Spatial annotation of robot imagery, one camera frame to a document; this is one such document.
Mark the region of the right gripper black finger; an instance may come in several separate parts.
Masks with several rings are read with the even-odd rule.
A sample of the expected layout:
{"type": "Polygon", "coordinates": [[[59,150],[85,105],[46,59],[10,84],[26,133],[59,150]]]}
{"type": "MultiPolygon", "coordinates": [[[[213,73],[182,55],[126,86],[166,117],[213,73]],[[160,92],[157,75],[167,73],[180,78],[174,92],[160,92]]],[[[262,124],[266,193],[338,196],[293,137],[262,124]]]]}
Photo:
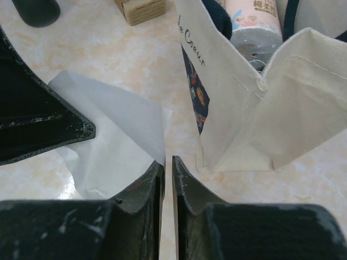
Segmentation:
{"type": "Polygon", "coordinates": [[[172,157],[179,259],[346,259],[335,217],[316,204],[228,203],[172,157]]]}
{"type": "Polygon", "coordinates": [[[164,167],[110,199],[1,202],[1,259],[158,259],[164,167]]]}

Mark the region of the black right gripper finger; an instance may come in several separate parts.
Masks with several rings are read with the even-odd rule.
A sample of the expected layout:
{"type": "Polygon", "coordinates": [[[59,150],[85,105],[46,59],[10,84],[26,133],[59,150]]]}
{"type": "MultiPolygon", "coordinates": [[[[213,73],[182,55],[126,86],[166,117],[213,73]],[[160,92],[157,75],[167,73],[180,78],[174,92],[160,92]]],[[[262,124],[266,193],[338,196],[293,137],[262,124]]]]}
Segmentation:
{"type": "Polygon", "coordinates": [[[1,165],[95,136],[95,124],[39,78],[2,31],[1,165]]]}

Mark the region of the white paper sheet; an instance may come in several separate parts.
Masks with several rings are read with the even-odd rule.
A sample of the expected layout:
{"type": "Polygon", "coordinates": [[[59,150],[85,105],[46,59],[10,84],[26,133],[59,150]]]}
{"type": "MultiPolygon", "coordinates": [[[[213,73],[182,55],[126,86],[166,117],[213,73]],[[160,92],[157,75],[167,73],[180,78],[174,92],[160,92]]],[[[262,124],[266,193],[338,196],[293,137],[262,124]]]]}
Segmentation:
{"type": "Polygon", "coordinates": [[[107,199],[114,208],[94,223],[107,224],[103,259],[158,259],[165,193],[164,133],[171,110],[122,88],[64,70],[51,87],[95,124],[93,139],[57,149],[77,193],[107,199]]]}

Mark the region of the wooden dripper stand brown collar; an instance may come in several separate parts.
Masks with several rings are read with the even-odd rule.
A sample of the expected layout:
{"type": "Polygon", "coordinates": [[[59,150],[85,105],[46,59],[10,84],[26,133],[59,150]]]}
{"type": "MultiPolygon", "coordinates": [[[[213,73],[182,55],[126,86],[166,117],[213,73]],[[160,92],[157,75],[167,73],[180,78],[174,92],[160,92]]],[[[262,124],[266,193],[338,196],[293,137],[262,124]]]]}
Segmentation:
{"type": "Polygon", "coordinates": [[[12,0],[23,22],[34,28],[53,24],[60,16],[56,0],[12,0]]]}

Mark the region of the cream tote bag floral print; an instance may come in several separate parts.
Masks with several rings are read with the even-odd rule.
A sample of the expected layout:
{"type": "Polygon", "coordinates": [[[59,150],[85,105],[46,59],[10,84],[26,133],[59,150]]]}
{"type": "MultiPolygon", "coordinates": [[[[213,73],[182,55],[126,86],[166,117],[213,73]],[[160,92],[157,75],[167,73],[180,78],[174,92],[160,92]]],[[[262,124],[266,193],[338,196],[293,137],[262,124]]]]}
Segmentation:
{"type": "Polygon", "coordinates": [[[270,171],[346,129],[346,3],[280,1],[284,43],[257,71],[202,1],[176,1],[202,173],[270,171]]]}

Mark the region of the kitchen cleaning pads pack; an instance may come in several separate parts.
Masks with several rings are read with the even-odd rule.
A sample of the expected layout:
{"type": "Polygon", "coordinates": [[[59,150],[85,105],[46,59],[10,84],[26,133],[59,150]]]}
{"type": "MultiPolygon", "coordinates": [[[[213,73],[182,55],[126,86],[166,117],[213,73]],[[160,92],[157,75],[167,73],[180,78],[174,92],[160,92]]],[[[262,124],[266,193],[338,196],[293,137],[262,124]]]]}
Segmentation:
{"type": "Polygon", "coordinates": [[[130,26],[134,26],[166,12],[165,0],[114,0],[130,26]]]}

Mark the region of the pink patterned paper roll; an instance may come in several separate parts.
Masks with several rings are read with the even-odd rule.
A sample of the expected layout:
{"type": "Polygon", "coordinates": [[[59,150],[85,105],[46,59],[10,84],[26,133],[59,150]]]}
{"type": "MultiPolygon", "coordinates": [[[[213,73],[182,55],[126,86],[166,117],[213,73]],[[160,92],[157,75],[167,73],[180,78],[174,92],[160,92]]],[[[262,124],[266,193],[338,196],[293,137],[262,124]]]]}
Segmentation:
{"type": "Polygon", "coordinates": [[[283,43],[276,1],[228,0],[224,3],[232,21],[231,44],[256,70],[263,70],[283,43]]]}

